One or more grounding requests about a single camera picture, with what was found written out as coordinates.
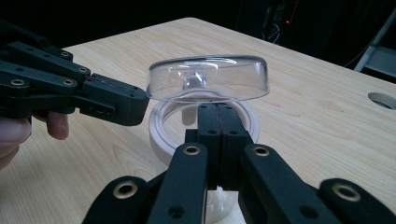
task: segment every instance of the wooden table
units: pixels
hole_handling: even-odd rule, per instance
[[[269,95],[247,103],[271,146],[308,184],[341,177],[396,212],[396,110],[370,92],[396,98],[396,85],[192,18],[66,49],[95,73],[146,89],[148,68],[165,59],[251,54],[268,63]],[[150,101],[141,125],[123,127],[79,113],[70,136],[50,138],[34,120],[32,136],[0,172],[0,223],[80,223],[111,180],[150,180],[158,162],[149,144]],[[236,205],[222,223],[243,223]]]

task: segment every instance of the white ring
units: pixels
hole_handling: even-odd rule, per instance
[[[252,109],[242,101],[227,104],[236,110],[253,142],[257,143],[260,125]],[[154,106],[149,116],[148,130],[151,148],[157,158],[166,166],[169,166],[178,144],[168,136],[163,124],[174,111],[178,111],[182,106],[186,106],[186,104],[161,101]]]

